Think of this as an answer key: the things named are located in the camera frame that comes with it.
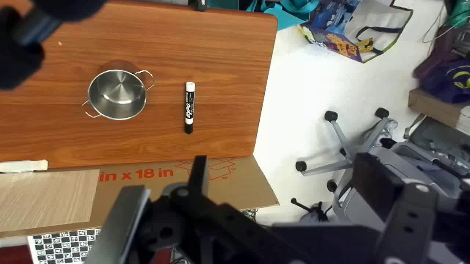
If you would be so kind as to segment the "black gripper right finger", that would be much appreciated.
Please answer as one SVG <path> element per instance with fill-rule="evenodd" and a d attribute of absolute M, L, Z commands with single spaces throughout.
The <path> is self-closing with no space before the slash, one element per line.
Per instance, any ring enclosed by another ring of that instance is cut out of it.
<path fill-rule="evenodd" d="M 372 262 L 375 264 L 425 264 L 436 221 L 437 194 L 416 183 L 402 183 L 371 155 L 353 162 L 352 188 L 384 222 Z"/>

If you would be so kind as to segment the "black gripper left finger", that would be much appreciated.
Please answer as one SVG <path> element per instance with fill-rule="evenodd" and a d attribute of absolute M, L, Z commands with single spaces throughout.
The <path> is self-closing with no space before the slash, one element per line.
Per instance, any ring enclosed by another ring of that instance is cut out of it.
<path fill-rule="evenodd" d="M 137 264 L 133 238 L 148 199 L 142 186 L 120 190 L 83 264 Z"/>

